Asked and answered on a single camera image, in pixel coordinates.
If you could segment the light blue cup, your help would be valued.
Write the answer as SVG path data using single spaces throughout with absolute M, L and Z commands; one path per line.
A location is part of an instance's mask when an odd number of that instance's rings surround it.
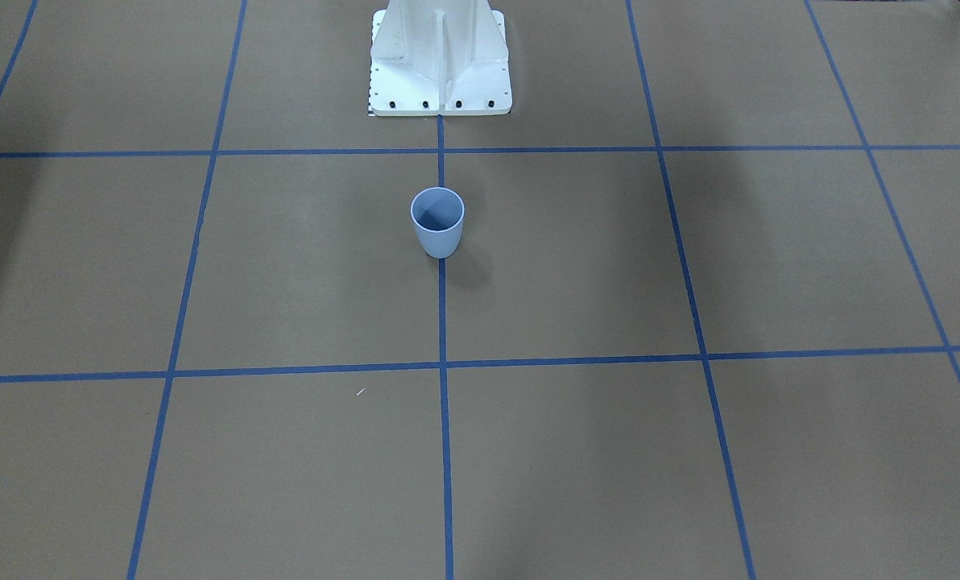
M 410 203 L 410 217 L 424 252 L 433 259 L 447 259 L 461 242 L 466 216 L 465 202 L 451 188 L 425 188 Z

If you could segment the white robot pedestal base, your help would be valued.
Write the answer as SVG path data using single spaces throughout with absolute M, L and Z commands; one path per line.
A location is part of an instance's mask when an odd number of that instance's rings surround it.
M 507 21 L 487 1 L 391 1 L 372 15 L 367 111 L 377 117 L 513 109 Z

